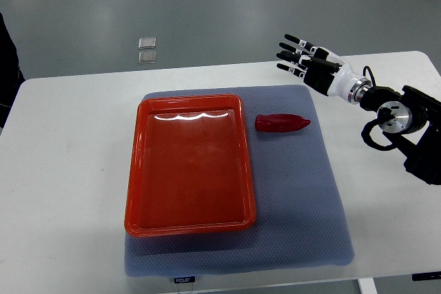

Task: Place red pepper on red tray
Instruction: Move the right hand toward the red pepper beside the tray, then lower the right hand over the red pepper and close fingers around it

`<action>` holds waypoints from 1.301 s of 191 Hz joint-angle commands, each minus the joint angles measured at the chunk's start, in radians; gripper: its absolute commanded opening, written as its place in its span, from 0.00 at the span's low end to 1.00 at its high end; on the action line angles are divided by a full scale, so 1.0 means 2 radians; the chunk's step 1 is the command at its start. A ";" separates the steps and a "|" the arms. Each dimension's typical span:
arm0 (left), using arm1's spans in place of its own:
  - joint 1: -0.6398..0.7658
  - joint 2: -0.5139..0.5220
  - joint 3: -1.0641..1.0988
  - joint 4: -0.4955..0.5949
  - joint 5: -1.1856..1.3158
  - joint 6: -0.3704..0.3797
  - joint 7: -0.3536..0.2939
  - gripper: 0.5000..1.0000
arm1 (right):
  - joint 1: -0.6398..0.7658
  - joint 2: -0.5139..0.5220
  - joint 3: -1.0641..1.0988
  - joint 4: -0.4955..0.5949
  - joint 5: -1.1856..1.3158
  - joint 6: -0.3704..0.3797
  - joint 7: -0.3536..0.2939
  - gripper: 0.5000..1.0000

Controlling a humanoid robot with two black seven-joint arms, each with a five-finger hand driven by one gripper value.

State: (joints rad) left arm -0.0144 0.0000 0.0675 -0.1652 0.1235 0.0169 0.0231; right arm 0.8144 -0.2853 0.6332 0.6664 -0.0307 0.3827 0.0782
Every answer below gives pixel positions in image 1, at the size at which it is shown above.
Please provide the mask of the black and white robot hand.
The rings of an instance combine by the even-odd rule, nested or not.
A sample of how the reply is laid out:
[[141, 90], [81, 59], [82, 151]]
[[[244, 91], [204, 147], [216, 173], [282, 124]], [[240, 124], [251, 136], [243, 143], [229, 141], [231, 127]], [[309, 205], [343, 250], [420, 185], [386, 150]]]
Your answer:
[[324, 96], [339, 96], [357, 104], [364, 93], [374, 86], [373, 80], [357, 74], [341, 56], [313, 43], [286, 34], [276, 54], [282, 61], [277, 68], [300, 78], [305, 85]]

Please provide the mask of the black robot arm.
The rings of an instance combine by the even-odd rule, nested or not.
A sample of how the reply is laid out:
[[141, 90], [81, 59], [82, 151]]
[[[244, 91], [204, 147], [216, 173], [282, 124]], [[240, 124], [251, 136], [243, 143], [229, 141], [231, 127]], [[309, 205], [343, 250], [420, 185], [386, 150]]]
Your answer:
[[360, 106], [376, 113], [361, 131], [366, 145], [379, 151], [398, 149], [407, 172], [429, 185], [440, 184], [440, 101], [405, 85], [399, 94], [376, 85], [371, 68], [363, 68], [373, 84], [360, 90]]

